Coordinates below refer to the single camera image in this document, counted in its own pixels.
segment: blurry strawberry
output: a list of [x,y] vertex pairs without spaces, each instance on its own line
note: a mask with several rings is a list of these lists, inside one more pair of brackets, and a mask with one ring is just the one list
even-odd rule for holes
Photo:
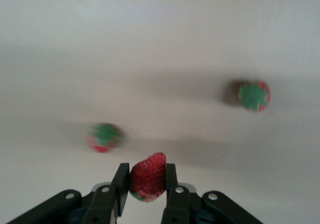
[[86,137],[87,143],[97,152],[108,152],[115,148],[123,138],[123,132],[113,124],[100,123]]
[[243,107],[253,111],[262,111],[270,102],[270,88],[265,81],[243,84],[238,92]]
[[136,164],[130,173],[130,193],[138,200],[149,202],[165,191],[166,156],[159,152]]

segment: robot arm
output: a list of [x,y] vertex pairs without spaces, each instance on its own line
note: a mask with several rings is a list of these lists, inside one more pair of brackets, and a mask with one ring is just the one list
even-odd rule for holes
[[[129,191],[130,167],[120,164],[112,182],[96,185],[82,197],[64,190],[8,224],[116,224]],[[161,224],[262,224],[221,192],[202,197],[178,184],[176,166],[166,164],[167,204]]]

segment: green strawberry top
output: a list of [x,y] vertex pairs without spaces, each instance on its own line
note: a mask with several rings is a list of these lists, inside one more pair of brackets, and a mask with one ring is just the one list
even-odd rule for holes
[[242,106],[254,111],[262,111],[270,101],[269,87],[263,81],[242,85],[238,95]]
[[112,124],[97,124],[93,129],[95,132],[93,132],[92,136],[98,140],[103,140],[104,142],[118,141],[123,136],[120,129]]

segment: silver bolt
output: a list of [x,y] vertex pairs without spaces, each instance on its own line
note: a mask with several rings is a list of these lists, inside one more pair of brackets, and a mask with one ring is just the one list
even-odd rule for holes
[[214,194],[214,193],[210,193],[210,194],[208,195],[208,198],[209,198],[210,200],[217,200],[217,199],[218,199],[218,196],[217,196],[216,194]]
[[106,186],[106,187],[102,188],[101,191],[102,191],[102,192],[108,192],[109,190],[110,190],[110,188]]
[[176,193],[182,193],[183,192],[183,188],[182,187],[177,187],[176,188]]
[[67,194],[66,195],[66,199],[72,199],[72,198],[74,198],[74,196],[75,196],[75,194],[73,194],[73,193],[69,193],[69,194]]

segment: red strawberry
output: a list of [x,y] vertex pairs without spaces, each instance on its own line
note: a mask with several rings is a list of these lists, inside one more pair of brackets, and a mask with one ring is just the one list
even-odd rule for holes
[[165,154],[155,153],[136,164],[130,173],[130,193],[138,200],[149,202],[165,191]]
[[86,141],[97,152],[104,153],[111,150],[111,146],[100,145],[99,142],[93,136],[87,136]]

